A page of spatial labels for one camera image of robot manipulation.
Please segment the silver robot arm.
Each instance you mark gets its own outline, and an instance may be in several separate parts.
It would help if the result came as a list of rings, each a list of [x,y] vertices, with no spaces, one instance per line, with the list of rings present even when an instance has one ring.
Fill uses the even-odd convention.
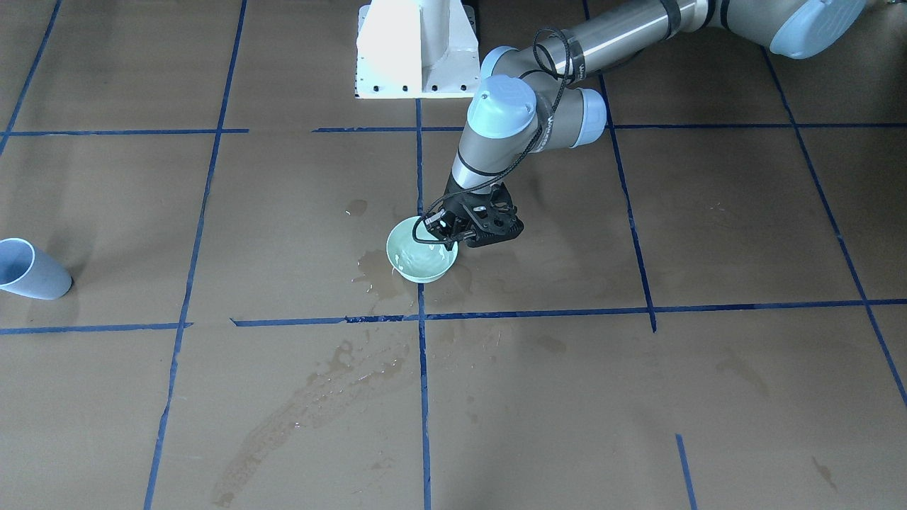
[[[773,54],[802,60],[841,38],[864,1],[628,1],[580,25],[544,27],[524,49],[502,46],[480,64],[443,196],[410,235],[451,251],[512,241],[524,230],[505,178],[529,154],[595,142],[608,123],[601,93],[580,81],[649,46],[719,27]]]

